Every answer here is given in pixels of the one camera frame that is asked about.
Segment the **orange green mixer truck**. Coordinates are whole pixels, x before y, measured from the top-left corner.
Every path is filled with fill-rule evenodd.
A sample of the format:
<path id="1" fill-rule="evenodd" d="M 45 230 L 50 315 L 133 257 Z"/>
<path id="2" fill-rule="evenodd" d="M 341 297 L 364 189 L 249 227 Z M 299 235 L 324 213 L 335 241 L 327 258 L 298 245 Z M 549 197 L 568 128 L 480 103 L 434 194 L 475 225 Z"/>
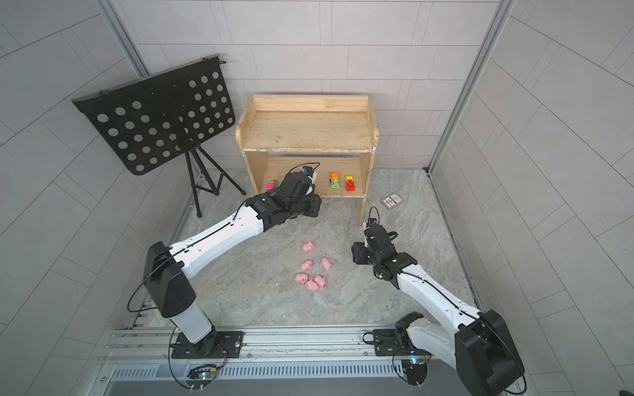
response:
<path id="1" fill-rule="evenodd" d="M 331 173 L 330 174 L 330 187 L 332 189 L 339 189 L 340 188 L 340 181 L 339 181 L 338 173 Z"/>

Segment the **red yellow toy truck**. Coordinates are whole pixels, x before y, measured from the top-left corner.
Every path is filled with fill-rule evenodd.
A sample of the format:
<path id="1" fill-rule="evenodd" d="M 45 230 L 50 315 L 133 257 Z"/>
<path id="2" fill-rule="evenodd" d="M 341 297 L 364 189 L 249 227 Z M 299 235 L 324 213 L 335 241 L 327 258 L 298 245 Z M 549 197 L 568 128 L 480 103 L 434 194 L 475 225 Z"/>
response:
<path id="1" fill-rule="evenodd" d="M 350 191 L 356 191 L 356 187 L 355 187 L 355 183 L 354 183 L 354 179 L 352 175 L 347 175 L 345 178 L 345 186 L 346 186 L 346 191 L 350 192 Z"/>

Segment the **pink toy pig top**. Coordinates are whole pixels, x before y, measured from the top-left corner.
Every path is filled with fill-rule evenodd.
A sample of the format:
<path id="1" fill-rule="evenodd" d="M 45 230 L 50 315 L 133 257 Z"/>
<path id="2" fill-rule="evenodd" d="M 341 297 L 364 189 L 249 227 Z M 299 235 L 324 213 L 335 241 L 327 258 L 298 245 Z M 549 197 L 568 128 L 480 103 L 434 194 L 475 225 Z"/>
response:
<path id="1" fill-rule="evenodd" d="M 306 242 L 303 246 L 302 246 L 302 250 L 304 252 L 310 252 L 312 250 L 315 249 L 315 244 L 311 241 Z"/>

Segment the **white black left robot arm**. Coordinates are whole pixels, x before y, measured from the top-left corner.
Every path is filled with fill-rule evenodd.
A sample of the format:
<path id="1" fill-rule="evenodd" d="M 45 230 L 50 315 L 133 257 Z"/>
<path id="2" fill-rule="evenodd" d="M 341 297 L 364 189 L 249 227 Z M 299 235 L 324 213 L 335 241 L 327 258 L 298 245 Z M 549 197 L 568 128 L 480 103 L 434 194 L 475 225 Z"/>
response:
<path id="1" fill-rule="evenodd" d="M 196 302 L 190 283 L 203 268 L 242 242 L 301 215 L 315 218 L 321 197 L 315 192 L 317 171 L 304 164 L 281 184 L 241 203 L 234 214 L 170 246 L 152 245 L 140 283 L 163 318 L 171 320 L 189 344 L 215 343 L 215 327 Z"/>

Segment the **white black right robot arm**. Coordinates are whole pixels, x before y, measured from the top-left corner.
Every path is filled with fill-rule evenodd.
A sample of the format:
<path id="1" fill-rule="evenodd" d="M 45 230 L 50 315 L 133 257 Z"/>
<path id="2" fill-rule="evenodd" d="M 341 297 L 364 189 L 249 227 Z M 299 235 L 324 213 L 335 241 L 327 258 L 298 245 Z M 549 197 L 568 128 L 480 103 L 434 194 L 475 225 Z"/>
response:
<path id="1" fill-rule="evenodd" d="M 428 311 L 434 321 L 412 312 L 396 323 L 399 349 L 406 354 L 426 351 L 457 371 L 472 395 L 499 395 L 525 368 L 505 320 L 495 311 L 482 312 L 440 285 L 406 252 L 393 244 L 377 219 L 364 229 L 364 241 L 353 244 L 353 262 L 370 265 L 374 276 L 388 281 Z"/>

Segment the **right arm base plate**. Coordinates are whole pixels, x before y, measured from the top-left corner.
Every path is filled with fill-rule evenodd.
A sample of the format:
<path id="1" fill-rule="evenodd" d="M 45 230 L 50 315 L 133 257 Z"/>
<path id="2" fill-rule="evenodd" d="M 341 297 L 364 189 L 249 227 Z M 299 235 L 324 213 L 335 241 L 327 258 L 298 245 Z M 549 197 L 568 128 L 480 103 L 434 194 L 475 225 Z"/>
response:
<path id="1" fill-rule="evenodd" d="M 429 351 L 415 348 L 394 328 L 368 331 L 364 333 L 363 341 L 374 348 L 376 356 L 432 356 Z"/>

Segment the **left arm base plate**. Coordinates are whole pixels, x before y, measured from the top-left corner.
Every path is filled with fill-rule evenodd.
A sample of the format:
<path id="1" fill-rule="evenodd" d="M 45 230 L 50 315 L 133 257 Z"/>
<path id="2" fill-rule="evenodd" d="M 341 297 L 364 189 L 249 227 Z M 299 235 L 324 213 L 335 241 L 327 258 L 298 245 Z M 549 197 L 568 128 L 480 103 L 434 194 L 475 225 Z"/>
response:
<path id="1" fill-rule="evenodd" d="M 238 358 L 244 342 L 244 332 L 213 330 L 199 343 L 191 343 L 180 333 L 175 342 L 171 342 L 171 358 L 174 359 L 221 359 Z"/>

